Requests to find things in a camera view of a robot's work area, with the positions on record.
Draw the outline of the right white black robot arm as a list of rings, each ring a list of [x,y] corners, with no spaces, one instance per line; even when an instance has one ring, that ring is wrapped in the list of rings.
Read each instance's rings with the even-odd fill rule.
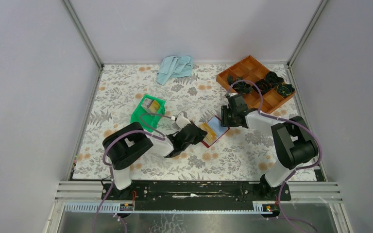
[[[300,116],[284,119],[249,108],[241,94],[227,94],[226,98],[228,104],[221,107],[222,126],[253,129],[273,138],[277,162],[263,175],[259,187],[260,196],[271,200],[297,168],[319,155],[316,137]]]

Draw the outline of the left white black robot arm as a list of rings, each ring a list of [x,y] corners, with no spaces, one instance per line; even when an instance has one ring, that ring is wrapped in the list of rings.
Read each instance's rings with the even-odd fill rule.
[[[139,122],[134,122],[106,137],[102,142],[102,161],[110,167],[113,194],[121,200],[130,196],[130,166],[145,153],[164,158],[177,157],[188,146],[203,141],[206,135],[207,132],[194,123],[188,123],[175,133],[161,136],[144,130]]]

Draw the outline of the red leather card holder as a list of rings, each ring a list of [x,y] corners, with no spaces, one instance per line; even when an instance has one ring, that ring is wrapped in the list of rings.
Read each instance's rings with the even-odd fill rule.
[[[216,134],[216,140],[213,144],[215,144],[223,135],[225,135],[226,132],[228,132],[230,130],[229,127],[224,127],[224,126],[221,125],[221,119],[218,116],[213,116],[210,120],[208,120],[205,123],[207,123]]]

